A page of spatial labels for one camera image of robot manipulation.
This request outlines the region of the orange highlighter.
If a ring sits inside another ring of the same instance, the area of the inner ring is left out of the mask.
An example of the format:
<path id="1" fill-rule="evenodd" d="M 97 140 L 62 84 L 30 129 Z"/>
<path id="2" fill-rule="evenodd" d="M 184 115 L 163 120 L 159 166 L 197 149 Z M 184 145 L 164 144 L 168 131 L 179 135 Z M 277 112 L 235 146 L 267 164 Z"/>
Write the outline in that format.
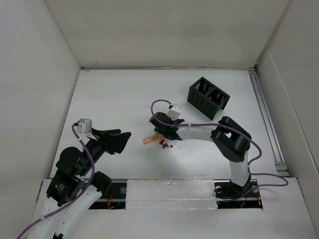
<path id="1" fill-rule="evenodd" d="M 152 136 L 150 136 L 150 137 L 144 138 L 144 139 L 143 139 L 143 144 L 144 144 L 144 145 L 149 144 L 149 143 L 151 143 L 151 142 L 157 140 L 158 138 L 159 138 L 159 135 L 154 134 L 154 135 L 152 135 Z"/>

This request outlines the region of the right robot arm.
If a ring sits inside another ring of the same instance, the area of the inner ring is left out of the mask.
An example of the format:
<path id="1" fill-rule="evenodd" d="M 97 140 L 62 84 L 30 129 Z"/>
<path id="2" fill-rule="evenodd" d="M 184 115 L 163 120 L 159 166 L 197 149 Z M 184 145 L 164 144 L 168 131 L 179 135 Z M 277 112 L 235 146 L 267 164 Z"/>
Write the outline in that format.
<path id="1" fill-rule="evenodd" d="M 230 117 L 222 117 L 218 122 L 222 126 L 186 125 L 183 119 L 170 119 L 165 113 L 157 112 L 149 122 L 155 132 L 167 140 L 202 140 L 212 142 L 221 154 L 229 160 L 231 178 L 227 186 L 219 189 L 217 196 L 223 199 L 235 199 L 249 189 L 251 176 L 248 172 L 248 151 L 251 136 Z"/>

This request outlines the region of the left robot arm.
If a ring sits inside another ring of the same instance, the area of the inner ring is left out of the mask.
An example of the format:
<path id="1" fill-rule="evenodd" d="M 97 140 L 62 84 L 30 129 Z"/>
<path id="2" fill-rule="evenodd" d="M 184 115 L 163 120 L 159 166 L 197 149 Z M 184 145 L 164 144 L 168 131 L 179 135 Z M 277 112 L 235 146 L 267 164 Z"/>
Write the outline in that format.
<path id="1" fill-rule="evenodd" d="M 83 150 L 68 147 L 61 152 L 42 215 L 18 235 L 19 239 L 27 232 L 30 239 L 66 239 L 92 204 L 111 193 L 112 179 L 96 171 L 95 163 L 104 153 L 121 153 L 132 134 L 120 129 L 82 130 L 81 126 L 78 121 L 71 128 Z"/>

